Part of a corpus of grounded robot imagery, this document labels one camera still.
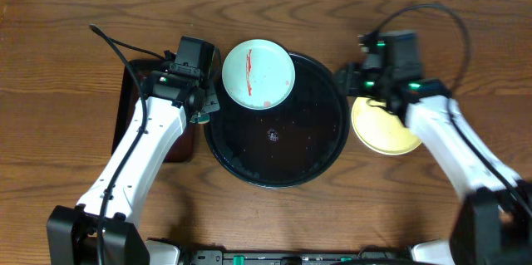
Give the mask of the green scouring sponge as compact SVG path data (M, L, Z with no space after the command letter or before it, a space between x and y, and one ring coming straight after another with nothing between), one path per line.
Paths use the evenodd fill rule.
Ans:
M210 121L210 114L208 113L197 113L195 115L193 115L190 119L190 122L192 124L197 124L197 125L204 125L206 123L208 123Z

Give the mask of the yellow plate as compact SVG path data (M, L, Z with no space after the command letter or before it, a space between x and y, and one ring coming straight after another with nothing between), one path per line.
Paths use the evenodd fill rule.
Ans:
M421 144L396 115L386 111L384 102L358 97L352 106L351 122L358 139L383 155L404 155Z

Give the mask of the light blue plate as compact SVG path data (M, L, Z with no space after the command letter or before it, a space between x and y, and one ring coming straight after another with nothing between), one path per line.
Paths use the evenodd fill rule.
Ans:
M267 110L288 98L296 71L288 52L275 42L252 39L234 47L222 66L229 97L250 110Z

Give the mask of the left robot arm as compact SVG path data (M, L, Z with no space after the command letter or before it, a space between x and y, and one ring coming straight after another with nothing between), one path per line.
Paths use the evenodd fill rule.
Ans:
M188 123L219 109L214 81L153 71L107 166L73 208L47 220L53 264L177 264L180 248L138 231L147 194Z

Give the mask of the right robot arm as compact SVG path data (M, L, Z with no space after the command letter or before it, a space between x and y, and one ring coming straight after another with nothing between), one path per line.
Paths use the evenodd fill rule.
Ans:
M421 68L365 69L352 63L333 76L346 96L384 104L430 151L462 206L447 240L417 244L414 263L529 264L531 185L502 163L469 126L451 92Z

